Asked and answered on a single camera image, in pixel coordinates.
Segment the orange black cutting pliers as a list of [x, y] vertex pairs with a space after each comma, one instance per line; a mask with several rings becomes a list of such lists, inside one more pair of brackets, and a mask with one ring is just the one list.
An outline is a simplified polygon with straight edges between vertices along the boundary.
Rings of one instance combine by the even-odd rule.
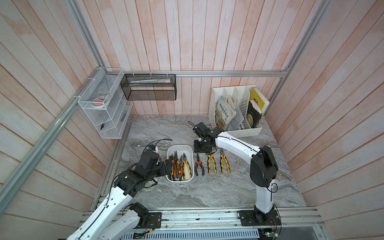
[[173, 154], [171, 154], [170, 160], [171, 160], [171, 164], [172, 164], [172, 173], [171, 173], [170, 179], [172, 181], [176, 181], [176, 180], [181, 181], [182, 176], [183, 176], [183, 168], [182, 168], [182, 164], [178, 158], [178, 152], [177, 151], [175, 151]]

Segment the yellow handled pliers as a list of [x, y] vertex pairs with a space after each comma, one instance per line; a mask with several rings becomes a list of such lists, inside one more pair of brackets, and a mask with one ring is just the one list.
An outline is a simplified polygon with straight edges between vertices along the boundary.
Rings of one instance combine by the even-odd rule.
[[224, 172], [224, 166], [227, 166], [227, 171], [228, 171], [228, 173], [230, 173], [231, 172], [230, 165], [229, 165], [229, 162], [227, 160], [225, 151], [223, 149], [221, 149], [220, 153], [221, 153], [221, 160], [220, 160], [221, 171], [223, 173]]

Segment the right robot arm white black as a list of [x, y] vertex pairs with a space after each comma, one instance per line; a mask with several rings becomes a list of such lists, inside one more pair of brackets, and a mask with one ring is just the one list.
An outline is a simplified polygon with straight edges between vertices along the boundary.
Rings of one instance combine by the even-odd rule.
[[212, 155], [217, 148], [227, 150], [250, 165], [250, 178], [257, 185], [255, 211], [267, 215], [274, 208], [272, 184], [279, 170], [274, 154], [268, 146], [258, 147], [241, 141], [224, 130], [208, 128], [200, 122], [193, 125], [198, 136], [194, 141], [196, 153]]

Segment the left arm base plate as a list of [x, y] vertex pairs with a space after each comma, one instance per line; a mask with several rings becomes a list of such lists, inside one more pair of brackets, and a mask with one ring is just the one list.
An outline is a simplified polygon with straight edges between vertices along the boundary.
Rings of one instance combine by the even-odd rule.
[[162, 223], [161, 212], [150, 212], [140, 217], [139, 224], [135, 229], [159, 229]]

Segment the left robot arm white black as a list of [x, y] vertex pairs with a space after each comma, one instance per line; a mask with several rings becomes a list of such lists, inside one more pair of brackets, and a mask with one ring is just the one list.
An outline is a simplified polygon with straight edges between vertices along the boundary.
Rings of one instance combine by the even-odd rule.
[[170, 174], [171, 170], [171, 160], [163, 161], [154, 151], [143, 152], [138, 163], [117, 176], [107, 197], [68, 239], [118, 240], [127, 231], [144, 225], [148, 209], [139, 203], [132, 204], [116, 222], [112, 220], [148, 182]]

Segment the orange black long-nose pliers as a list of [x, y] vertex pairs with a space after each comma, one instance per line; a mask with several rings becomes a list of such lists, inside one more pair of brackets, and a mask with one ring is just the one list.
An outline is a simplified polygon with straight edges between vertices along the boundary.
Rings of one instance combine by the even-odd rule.
[[204, 176], [205, 175], [205, 168], [203, 166], [203, 162], [200, 159], [199, 153], [197, 153], [197, 160], [195, 162], [195, 174], [196, 174], [196, 176], [199, 175], [199, 172], [198, 172], [199, 167], [202, 169], [202, 175]]

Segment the yellow black combination pliers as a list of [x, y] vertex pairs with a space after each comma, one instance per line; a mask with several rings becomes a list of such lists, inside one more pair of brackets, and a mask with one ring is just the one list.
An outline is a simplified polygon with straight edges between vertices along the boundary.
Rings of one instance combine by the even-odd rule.
[[214, 155], [208, 155], [207, 159], [208, 172], [209, 173], [217, 173], [216, 161], [214, 159]]

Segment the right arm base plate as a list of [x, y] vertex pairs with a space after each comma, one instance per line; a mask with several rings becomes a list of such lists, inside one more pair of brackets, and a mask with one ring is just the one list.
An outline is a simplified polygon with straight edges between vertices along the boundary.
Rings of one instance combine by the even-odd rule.
[[281, 219], [275, 209], [271, 209], [267, 214], [264, 214], [258, 209], [238, 211], [238, 214], [243, 227], [281, 225]]

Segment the white plastic storage box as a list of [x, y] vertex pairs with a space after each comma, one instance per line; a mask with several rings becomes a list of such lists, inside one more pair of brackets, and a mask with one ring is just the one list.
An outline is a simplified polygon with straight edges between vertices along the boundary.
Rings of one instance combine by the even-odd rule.
[[190, 182], [194, 177], [193, 150], [188, 145], [174, 145], [167, 151], [171, 160], [171, 173], [166, 176], [167, 180], [175, 184]]

